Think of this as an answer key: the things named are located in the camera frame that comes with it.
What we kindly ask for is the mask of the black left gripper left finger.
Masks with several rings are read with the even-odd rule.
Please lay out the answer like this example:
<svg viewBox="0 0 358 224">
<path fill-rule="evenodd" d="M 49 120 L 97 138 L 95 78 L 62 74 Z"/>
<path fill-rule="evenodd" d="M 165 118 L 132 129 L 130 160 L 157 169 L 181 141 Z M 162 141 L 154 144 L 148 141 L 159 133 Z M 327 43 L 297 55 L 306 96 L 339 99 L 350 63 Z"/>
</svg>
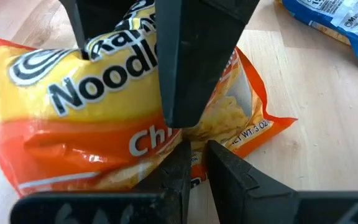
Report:
<svg viewBox="0 0 358 224">
<path fill-rule="evenodd" d="M 166 224 L 187 224 L 190 182 L 191 144 L 182 141 L 135 189 L 164 192 L 164 205 L 157 209 L 157 214 Z"/>
</svg>

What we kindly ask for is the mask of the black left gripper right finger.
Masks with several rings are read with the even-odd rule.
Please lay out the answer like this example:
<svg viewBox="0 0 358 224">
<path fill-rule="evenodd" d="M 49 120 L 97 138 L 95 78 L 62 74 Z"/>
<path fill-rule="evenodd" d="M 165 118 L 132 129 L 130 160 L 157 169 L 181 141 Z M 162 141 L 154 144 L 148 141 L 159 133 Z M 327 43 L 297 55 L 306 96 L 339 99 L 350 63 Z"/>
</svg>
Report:
<svg viewBox="0 0 358 224">
<path fill-rule="evenodd" d="M 205 162 L 221 224 L 296 224 L 297 192 L 208 141 Z"/>
</svg>

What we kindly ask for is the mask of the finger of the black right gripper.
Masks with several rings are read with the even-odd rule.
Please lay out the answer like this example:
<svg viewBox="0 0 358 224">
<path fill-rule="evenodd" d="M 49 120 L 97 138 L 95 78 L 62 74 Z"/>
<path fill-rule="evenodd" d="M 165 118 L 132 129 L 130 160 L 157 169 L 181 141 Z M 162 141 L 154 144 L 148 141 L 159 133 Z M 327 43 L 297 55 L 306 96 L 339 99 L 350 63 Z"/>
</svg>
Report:
<svg viewBox="0 0 358 224">
<path fill-rule="evenodd" d="M 114 30 L 135 0 L 59 0 L 65 8 L 76 43 L 84 48 L 86 41 Z"/>
<path fill-rule="evenodd" d="M 163 117 L 190 128 L 201 115 L 260 0 L 155 0 Z"/>
</svg>

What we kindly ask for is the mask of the orange Maruchan ramen pack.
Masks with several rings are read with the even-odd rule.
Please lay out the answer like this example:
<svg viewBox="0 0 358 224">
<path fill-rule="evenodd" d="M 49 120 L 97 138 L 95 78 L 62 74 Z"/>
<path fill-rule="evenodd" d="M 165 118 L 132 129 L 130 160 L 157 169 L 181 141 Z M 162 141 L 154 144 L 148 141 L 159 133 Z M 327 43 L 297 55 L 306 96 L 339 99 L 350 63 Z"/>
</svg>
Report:
<svg viewBox="0 0 358 224">
<path fill-rule="evenodd" d="M 245 157 L 293 124 L 267 113 L 263 80 L 234 49 L 200 122 L 169 128 L 156 34 L 155 1 L 137 0 L 84 49 L 0 39 L 0 168 L 19 195 L 130 189 L 183 138 L 191 142 L 191 183 L 198 185 L 207 179 L 209 140 Z"/>
</svg>

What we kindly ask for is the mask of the blue Maruchan ramen pack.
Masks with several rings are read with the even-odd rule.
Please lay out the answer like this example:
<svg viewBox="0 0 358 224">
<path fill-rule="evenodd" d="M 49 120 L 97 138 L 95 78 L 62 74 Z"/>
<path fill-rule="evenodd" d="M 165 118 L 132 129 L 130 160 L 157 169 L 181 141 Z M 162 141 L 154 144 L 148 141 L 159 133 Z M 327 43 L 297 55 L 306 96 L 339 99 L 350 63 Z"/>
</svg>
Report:
<svg viewBox="0 0 358 224">
<path fill-rule="evenodd" d="M 352 47 L 358 58 L 358 0 L 277 0 L 304 24 Z"/>
</svg>

